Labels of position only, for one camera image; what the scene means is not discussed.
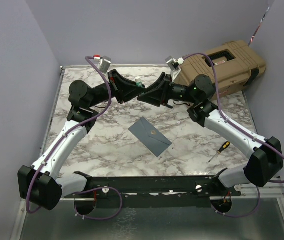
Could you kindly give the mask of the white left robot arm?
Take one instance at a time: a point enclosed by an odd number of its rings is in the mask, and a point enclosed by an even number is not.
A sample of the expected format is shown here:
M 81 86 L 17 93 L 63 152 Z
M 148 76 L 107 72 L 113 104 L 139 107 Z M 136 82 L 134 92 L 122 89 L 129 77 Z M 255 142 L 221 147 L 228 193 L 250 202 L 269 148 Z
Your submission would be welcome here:
M 71 109 L 58 137 L 30 167 L 18 171 L 21 198 L 26 201 L 26 211 L 31 214 L 30 204 L 52 210 L 62 197 L 62 186 L 56 181 L 60 170 L 77 144 L 91 131 L 98 117 L 110 107 L 112 98 L 120 104 L 128 102 L 145 91 L 141 83 L 128 80 L 116 70 L 102 77 L 104 83 L 90 87 L 82 80 L 69 86 Z

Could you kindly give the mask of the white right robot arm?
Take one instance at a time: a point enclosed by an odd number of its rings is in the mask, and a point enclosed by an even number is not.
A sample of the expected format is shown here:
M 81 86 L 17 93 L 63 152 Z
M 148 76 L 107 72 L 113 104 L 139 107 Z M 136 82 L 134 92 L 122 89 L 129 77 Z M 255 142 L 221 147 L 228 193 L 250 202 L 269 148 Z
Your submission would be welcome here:
M 242 166 L 217 174 L 218 179 L 211 183 L 214 194 L 222 196 L 235 185 L 263 187 L 283 167 L 283 161 L 277 155 L 281 150 L 280 142 L 274 137 L 266 139 L 253 134 L 220 113 L 210 101 L 214 94 L 215 85 L 206 75 L 198 75 L 188 86 L 184 86 L 173 83 L 170 76 L 163 74 L 137 99 L 156 107 L 166 106 L 168 100 L 191 103 L 187 112 L 193 122 L 222 136 L 248 159 Z

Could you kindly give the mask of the grey envelope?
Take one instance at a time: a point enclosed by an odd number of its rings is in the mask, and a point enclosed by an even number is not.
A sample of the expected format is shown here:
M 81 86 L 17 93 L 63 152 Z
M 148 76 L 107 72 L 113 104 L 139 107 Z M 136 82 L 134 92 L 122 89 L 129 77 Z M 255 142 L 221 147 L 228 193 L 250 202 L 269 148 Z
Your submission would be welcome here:
M 159 157 L 172 143 L 141 117 L 128 129 L 155 157 Z

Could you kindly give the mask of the green white glue stick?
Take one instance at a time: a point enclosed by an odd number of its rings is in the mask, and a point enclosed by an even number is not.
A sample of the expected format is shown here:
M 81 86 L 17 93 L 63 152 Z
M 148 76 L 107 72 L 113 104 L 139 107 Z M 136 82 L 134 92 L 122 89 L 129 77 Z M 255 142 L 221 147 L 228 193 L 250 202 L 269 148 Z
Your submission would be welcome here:
M 138 87 L 143 87 L 141 77 L 139 76 L 135 77 L 135 83 Z

